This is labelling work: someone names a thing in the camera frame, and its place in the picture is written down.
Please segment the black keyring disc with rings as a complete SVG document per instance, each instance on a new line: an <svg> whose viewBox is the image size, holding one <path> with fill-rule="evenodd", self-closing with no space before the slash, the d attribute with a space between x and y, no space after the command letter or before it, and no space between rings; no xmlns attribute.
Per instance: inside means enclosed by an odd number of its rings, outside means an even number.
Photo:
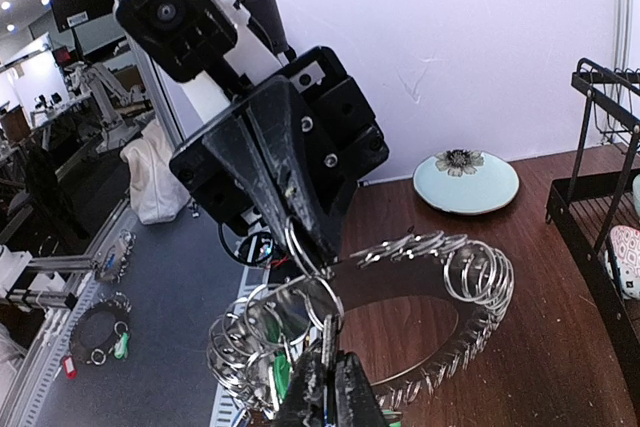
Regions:
<svg viewBox="0 0 640 427"><path fill-rule="evenodd" d="M293 374L303 353L322 349L325 317L338 315L337 356L358 356L390 425L483 352L514 284L497 248L464 234L410 234L238 298L210 327L208 366L243 423L273 426L284 403L275 356L284 352ZM326 370L324 426L337 426L335 366Z"/></svg>

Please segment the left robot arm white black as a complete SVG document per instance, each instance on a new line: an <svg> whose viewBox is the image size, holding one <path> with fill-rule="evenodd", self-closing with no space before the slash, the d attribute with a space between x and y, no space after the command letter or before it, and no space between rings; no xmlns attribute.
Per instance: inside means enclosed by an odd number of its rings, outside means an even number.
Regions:
<svg viewBox="0 0 640 427"><path fill-rule="evenodd" d="M330 263L358 181L387 160L389 147L332 49L294 55L276 0L240 2L259 38L288 63L180 145L170 170L216 222L244 234L243 216L255 208L277 244Z"/></svg>

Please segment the silver key with black head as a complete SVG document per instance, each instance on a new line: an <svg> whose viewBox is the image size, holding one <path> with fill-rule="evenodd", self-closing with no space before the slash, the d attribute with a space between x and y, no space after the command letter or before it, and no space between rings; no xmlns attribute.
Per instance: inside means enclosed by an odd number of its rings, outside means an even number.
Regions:
<svg viewBox="0 0 640 427"><path fill-rule="evenodd" d="M341 319L338 315L328 315L322 329L321 362L326 370L332 370L336 363L339 346Z"/></svg>

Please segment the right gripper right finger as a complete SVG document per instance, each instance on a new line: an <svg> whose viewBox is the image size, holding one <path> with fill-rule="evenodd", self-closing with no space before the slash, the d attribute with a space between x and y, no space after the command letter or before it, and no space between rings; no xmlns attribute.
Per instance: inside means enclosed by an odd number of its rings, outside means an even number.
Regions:
<svg viewBox="0 0 640 427"><path fill-rule="evenodd" d="M339 351L335 366L336 425L387 427L358 356Z"/></svg>

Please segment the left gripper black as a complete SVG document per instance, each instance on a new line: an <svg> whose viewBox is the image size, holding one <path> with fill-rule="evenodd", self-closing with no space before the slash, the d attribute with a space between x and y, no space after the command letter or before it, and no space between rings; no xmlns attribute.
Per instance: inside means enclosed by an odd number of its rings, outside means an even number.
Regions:
<svg viewBox="0 0 640 427"><path fill-rule="evenodd" d="M358 181L389 156L376 116L335 52L316 47L179 146L171 172L217 222L249 233L256 210L288 253L292 227L318 263L338 256Z"/></svg>

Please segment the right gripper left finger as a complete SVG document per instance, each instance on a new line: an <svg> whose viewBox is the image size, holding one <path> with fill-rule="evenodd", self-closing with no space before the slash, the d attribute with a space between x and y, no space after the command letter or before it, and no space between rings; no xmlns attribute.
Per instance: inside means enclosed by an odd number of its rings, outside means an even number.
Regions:
<svg viewBox="0 0 640 427"><path fill-rule="evenodd" d="M280 406L272 425L324 426L326 378L322 349L319 346L311 347L298 359L284 403Z"/></svg>

